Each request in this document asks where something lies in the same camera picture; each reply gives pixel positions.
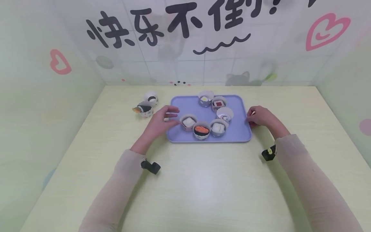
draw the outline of lavender plastic tray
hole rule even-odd
[[[210,135],[206,140],[197,140],[192,132],[183,130],[182,125],[170,129],[167,133],[167,139],[172,143],[245,143],[251,137],[251,129],[246,122],[246,110],[243,100],[237,95],[222,95],[227,99],[227,107],[234,112],[234,117],[229,123],[225,135],[221,138],[215,138]],[[216,119],[216,113],[211,107],[201,107],[198,104],[198,96],[175,96],[171,100],[171,105],[179,108],[179,118],[184,114],[194,114],[198,121],[210,123]]]

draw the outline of sushi cup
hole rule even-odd
[[[141,106],[141,105],[143,105],[143,106],[149,106],[149,107],[151,107],[151,109],[149,111],[141,112],[139,114],[143,118],[149,118],[149,117],[151,117],[153,115],[153,106],[151,105],[151,103],[148,102],[148,101],[143,101],[143,102],[141,102],[141,103],[138,104],[138,107]]]
[[[223,101],[224,106],[214,106],[214,102],[215,101]],[[217,110],[219,110],[221,107],[225,107],[225,106],[227,106],[227,99],[225,97],[216,96],[211,101],[211,108],[213,109],[214,112],[216,112]]]
[[[211,106],[211,101],[214,98],[214,92],[211,90],[205,90],[198,94],[198,103],[202,107],[209,107]]]
[[[201,126],[201,127],[205,127],[209,130],[209,132],[205,135],[198,135],[195,133],[195,128],[197,126]],[[211,127],[210,127],[210,124],[207,123],[207,122],[196,122],[196,124],[193,125],[193,135],[195,136],[196,139],[198,140],[205,140],[208,138],[208,136],[210,135],[210,132],[211,132]]]
[[[229,123],[234,117],[234,113],[229,107],[221,107],[216,111],[216,117]]]
[[[185,114],[185,115],[183,115],[183,116],[179,119],[179,121],[182,123],[181,125],[182,125],[183,129],[184,129],[185,131],[187,131],[187,132],[191,132],[191,131],[193,130],[193,127],[186,127],[186,126],[183,124],[183,121],[184,121],[186,118],[192,118],[192,119],[196,122],[196,124],[197,124],[197,117],[196,117],[194,114]]]
[[[156,107],[158,105],[158,97],[154,91],[149,91],[144,95],[144,101],[148,101],[151,106]]]
[[[229,124],[228,124],[226,121],[222,120],[222,119],[214,119],[214,120],[211,121],[211,123],[210,123],[211,128],[213,128],[214,123],[220,123],[220,124],[223,124],[223,125],[225,126],[225,128],[224,128],[224,132],[221,132],[221,133],[214,132],[214,131],[211,129],[211,135],[214,136],[214,137],[216,137],[216,138],[220,138],[220,137],[222,137],[222,136],[226,133]]]

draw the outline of exclamation mark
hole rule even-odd
[[[273,5],[278,5],[281,0],[273,0]],[[277,11],[277,7],[272,7],[269,11],[270,14],[274,14]]]

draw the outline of pink dot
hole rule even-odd
[[[363,134],[371,136],[371,119],[367,118],[362,120],[362,122],[359,124],[359,129]]]

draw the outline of sheer sleeve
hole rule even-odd
[[[294,186],[314,232],[362,232],[349,206],[312,160],[297,135],[276,139],[277,158]]]
[[[131,192],[143,169],[145,156],[125,150],[112,176],[98,193],[86,213],[79,232],[116,232]]]

